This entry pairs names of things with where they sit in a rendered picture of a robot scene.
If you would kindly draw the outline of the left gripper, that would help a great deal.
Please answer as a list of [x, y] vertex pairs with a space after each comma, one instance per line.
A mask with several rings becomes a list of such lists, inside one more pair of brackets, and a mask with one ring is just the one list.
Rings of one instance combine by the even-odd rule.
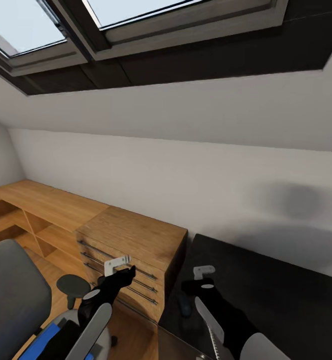
[[136, 276], [136, 267], [133, 265], [130, 269], [126, 268], [123, 270], [118, 270], [111, 276], [105, 277], [105, 275], [100, 276], [98, 278], [97, 284], [100, 286], [105, 282], [112, 282], [116, 288], [117, 293], [119, 293], [120, 289], [123, 287], [130, 286], [132, 284], [133, 278]]

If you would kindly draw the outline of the swivel chair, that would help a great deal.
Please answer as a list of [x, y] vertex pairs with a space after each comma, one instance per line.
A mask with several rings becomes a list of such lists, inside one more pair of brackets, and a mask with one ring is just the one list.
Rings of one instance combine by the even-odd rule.
[[[67, 274], [57, 280], [57, 288], [67, 294], [67, 311], [54, 318], [45, 328], [52, 307], [52, 290], [44, 276], [15, 238], [0, 241], [0, 360], [12, 360], [23, 345], [35, 335], [29, 347], [54, 323], [60, 329], [68, 322], [79, 324], [76, 298], [91, 291], [89, 280]], [[107, 325], [90, 354], [94, 360], [108, 360], [118, 338], [111, 336]]]

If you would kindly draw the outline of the folder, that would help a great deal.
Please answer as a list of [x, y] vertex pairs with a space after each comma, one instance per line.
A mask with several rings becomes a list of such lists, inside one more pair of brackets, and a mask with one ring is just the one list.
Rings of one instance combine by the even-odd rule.
[[[20, 357], [19, 360], [36, 360], [49, 340], [57, 334], [61, 329], [52, 323], [46, 331], [29, 347], [29, 349]], [[85, 360], [94, 360], [94, 356], [90, 353], [87, 354]]]

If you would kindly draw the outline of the notebook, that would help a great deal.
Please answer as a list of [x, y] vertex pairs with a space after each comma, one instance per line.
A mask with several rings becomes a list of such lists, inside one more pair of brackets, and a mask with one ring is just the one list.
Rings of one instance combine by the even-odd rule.
[[221, 341], [217, 338], [212, 329], [209, 329], [210, 335], [212, 337], [212, 343], [217, 355], [217, 360], [234, 360], [231, 351], [229, 348], [225, 347]]

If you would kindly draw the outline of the mouse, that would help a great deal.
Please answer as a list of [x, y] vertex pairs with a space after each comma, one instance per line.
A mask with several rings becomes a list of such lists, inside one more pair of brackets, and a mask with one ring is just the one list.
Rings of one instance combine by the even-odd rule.
[[180, 294], [177, 297], [178, 305], [180, 308], [180, 311], [184, 316], [190, 316], [192, 312], [192, 305], [190, 299], [187, 297], [186, 294]]

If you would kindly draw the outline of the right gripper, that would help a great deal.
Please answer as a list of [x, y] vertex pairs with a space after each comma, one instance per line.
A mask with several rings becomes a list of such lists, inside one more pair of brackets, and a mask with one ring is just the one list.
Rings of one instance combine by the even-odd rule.
[[182, 282], [182, 291], [186, 292], [187, 297], [196, 296], [196, 287], [201, 283], [212, 284], [214, 286], [213, 280], [209, 277], [202, 280], [186, 280]]

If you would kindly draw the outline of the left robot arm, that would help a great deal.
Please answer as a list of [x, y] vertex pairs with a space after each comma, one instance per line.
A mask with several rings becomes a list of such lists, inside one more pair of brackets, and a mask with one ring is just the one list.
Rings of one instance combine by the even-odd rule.
[[105, 275], [98, 278], [98, 286], [83, 297], [79, 306], [80, 325], [68, 320], [36, 360], [85, 360], [110, 321], [115, 297], [121, 288], [130, 286], [136, 276], [135, 265], [118, 271], [116, 268], [131, 262], [131, 255], [105, 262]]

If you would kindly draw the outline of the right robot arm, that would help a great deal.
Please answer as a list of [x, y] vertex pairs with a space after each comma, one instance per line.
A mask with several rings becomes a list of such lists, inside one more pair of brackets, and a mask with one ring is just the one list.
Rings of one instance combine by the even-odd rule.
[[243, 310], [222, 297], [211, 278], [202, 277], [214, 273], [214, 266], [197, 266], [193, 272], [194, 280], [183, 281], [182, 291], [187, 297], [195, 296], [198, 312], [229, 348], [234, 360], [289, 360], [249, 321]]

